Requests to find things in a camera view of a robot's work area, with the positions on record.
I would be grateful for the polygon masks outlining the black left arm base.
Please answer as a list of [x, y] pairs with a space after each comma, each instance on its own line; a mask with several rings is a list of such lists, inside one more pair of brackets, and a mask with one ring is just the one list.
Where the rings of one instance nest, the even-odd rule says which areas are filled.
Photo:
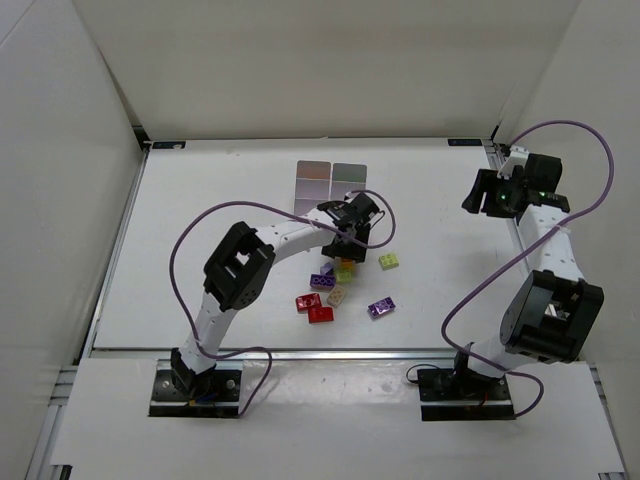
[[217, 364], [187, 388], [167, 361], [156, 366], [148, 416], [156, 418], [237, 418], [242, 366]]

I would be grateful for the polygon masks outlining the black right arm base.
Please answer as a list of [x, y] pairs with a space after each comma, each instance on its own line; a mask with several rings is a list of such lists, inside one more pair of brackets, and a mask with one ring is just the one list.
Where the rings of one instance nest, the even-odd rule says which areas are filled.
[[509, 421], [515, 419], [507, 381], [463, 377], [453, 368], [420, 363], [405, 378], [418, 388], [423, 422]]

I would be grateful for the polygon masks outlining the light green lego brick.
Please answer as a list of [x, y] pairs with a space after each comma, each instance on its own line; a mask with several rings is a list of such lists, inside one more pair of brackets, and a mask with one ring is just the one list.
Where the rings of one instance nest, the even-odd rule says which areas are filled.
[[349, 284], [353, 281], [353, 272], [349, 269], [337, 269], [334, 271], [334, 278], [337, 284]]
[[389, 270], [399, 266], [398, 257], [392, 252], [381, 255], [378, 261], [383, 270]]

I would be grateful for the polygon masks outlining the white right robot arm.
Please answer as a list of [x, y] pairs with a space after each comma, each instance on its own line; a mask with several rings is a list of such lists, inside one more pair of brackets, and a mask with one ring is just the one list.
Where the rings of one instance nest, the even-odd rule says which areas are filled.
[[498, 170], [478, 172], [462, 207], [469, 213], [516, 222], [529, 274], [507, 307], [498, 334], [469, 345], [456, 362], [482, 379], [522, 365], [576, 360], [604, 303], [576, 262], [568, 199], [557, 193], [559, 158], [512, 150]]

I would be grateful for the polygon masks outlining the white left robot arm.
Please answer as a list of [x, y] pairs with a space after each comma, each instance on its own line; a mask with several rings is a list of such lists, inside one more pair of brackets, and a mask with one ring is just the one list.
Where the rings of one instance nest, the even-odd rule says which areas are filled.
[[204, 219], [197, 217], [179, 236], [169, 258], [171, 288], [190, 328], [185, 343], [171, 353], [174, 386], [190, 393], [211, 378], [232, 320], [259, 298], [274, 265], [314, 248], [330, 258], [361, 263], [369, 248], [371, 222], [380, 213], [376, 202], [358, 191], [301, 216], [284, 213], [286, 220], [279, 224], [260, 228], [244, 221], [233, 224], [205, 262], [201, 306], [192, 314], [177, 286], [175, 260], [186, 236]]

